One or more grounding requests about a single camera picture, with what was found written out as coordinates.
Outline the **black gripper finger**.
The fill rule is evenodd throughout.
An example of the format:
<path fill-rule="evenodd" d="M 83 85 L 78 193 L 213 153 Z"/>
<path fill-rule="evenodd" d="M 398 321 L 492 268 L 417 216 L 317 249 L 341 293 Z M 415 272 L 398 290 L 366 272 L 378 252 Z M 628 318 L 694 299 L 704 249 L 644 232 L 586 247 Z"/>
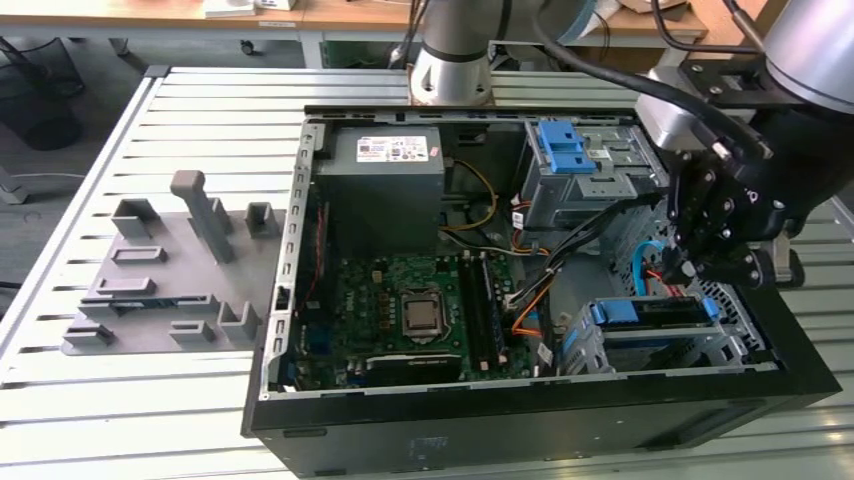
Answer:
<path fill-rule="evenodd" d="M 664 250 L 664 279 L 689 280 L 726 250 L 722 236 L 734 210 L 724 190 L 725 178 L 717 160 L 685 154 L 673 164 L 668 194 L 672 235 Z"/>
<path fill-rule="evenodd" d="M 789 237 L 764 241 L 757 248 L 741 245 L 726 254 L 694 262 L 697 276 L 710 282 L 750 288 L 798 288 L 805 269 Z"/>

